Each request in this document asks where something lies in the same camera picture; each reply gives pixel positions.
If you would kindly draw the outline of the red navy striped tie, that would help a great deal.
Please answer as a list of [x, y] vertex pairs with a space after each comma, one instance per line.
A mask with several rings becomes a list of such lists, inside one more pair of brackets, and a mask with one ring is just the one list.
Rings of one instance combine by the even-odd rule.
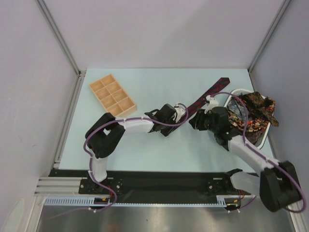
[[217, 82], [215, 82], [205, 93], [203, 93], [194, 103], [188, 107], [188, 113], [191, 117], [194, 115], [198, 109], [206, 104], [206, 97], [214, 93], [218, 93], [223, 90], [227, 85], [230, 84], [230, 79], [228, 77], [221, 77]]

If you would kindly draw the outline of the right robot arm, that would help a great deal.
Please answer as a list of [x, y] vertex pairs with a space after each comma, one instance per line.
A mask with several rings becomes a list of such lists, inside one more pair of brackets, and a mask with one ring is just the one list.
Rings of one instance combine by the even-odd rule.
[[240, 157], [256, 173], [231, 171], [230, 177], [223, 181], [223, 189], [228, 194], [244, 190], [259, 197], [271, 212], [306, 199], [299, 185], [294, 165], [268, 158], [260, 149], [243, 139], [242, 134], [229, 122], [229, 114], [224, 107], [211, 110], [199, 109], [190, 119], [190, 125], [199, 131], [211, 131], [216, 142], [225, 150]]

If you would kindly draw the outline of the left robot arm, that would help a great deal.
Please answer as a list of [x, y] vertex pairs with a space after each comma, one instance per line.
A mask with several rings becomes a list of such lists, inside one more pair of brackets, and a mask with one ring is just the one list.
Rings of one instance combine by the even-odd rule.
[[187, 107], [178, 103], [175, 106], [165, 104], [160, 110], [155, 109], [140, 117], [120, 118], [105, 113], [86, 133], [83, 149], [90, 156], [88, 175], [89, 187], [95, 193], [106, 189], [107, 162], [128, 133], [152, 133], [173, 129], [182, 125], [189, 116]]

